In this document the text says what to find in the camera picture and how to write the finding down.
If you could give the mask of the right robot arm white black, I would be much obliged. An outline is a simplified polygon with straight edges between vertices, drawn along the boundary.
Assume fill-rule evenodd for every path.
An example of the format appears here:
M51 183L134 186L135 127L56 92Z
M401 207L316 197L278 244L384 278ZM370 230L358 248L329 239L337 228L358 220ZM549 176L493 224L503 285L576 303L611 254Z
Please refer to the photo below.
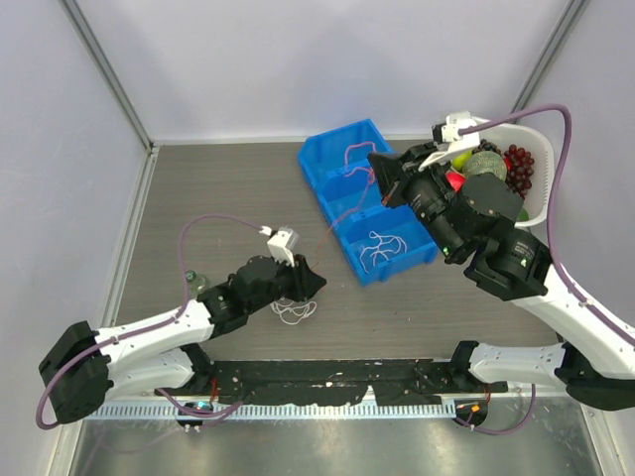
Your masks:
M625 325L615 317L600 324L559 276L549 247L517 227L523 200L505 182L504 160L477 154L476 171L453 188L445 166L424 164L436 150L428 142L403 154L369 154L383 205L408 206L446 263L462 265L479 289L526 309L563 338L539 347L461 341L447 368L451 385L462 392L504 381L554 386L598 410L633 408L632 332L620 336Z

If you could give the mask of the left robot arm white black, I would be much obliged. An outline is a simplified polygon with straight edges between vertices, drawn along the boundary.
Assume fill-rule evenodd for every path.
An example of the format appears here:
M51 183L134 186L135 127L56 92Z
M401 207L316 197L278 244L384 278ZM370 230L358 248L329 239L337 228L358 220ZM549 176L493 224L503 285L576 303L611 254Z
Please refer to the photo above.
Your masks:
M281 298L305 301L326 279L296 254L292 264L255 256L180 307L131 324L93 329L87 321L69 326L39 365L45 390L36 424L52 429L79 421L107 400L116 373L146 359L199 344L244 326L255 312Z

